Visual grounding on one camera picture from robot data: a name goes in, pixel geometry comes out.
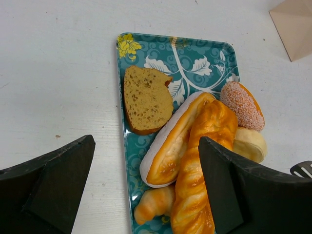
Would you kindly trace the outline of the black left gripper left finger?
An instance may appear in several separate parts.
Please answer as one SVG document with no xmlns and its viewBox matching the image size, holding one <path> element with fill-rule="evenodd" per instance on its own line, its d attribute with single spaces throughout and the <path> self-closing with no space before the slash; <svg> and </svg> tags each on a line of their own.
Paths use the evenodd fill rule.
<svg viewBox="0 0 312 234">
<path fill-rule="evenodd" d="M 2 234 L 70 234 L 92 164 L 95 141 L 85 135 L 0 171 Z"/>
</svg>

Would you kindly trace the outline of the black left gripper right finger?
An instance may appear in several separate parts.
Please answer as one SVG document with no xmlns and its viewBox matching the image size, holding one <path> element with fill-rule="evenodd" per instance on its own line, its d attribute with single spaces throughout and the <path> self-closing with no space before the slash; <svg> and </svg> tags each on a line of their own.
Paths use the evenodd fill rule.
<svg viewBox="0 0 312 234">
<path fill-rule="evenodd" d="M 311 233 L 311 179 L 253 162 L 206 136 L 198 149 L 217 233 Z"/>
</svg>

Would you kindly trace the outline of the small round pale bun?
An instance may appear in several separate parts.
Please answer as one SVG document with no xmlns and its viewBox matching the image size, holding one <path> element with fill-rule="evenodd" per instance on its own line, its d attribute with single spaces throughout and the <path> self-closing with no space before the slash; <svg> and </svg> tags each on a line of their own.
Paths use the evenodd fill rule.
<svg viewBox="0 0 312 234">
<path fill-rule="evenodd" d="M 268 153 L 263 135 L 253 129 L 238 127 L 233 152 L 254 162 L 260 163 Z"/>
</svg>

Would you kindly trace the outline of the metal tongs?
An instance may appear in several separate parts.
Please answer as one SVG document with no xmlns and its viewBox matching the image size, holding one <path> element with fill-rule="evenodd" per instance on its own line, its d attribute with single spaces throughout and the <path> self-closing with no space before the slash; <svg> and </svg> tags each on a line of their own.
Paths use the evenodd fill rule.
<svg viewBox="0 0 312 234">
<path fill-rule="evenodd" d="M 290 168 L 290 172 L 294 176 L 312 178 L 312 161 L 297 163 Z"/>
</svg>

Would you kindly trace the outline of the pink sugared doughnut bread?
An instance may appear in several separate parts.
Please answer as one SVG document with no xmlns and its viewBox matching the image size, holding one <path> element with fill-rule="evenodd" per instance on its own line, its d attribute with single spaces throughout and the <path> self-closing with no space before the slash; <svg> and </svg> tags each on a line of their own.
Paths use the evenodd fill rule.
<svg viewBox="0 0 312 234">
<path fill-rule="evenodd" d="M 221 89 L 220 101 L 236 114 L 238 126 L 258 132 L 264 129 L 265 119 L 260 106 L 240 82 L 227 82 Z"/>
</svg>

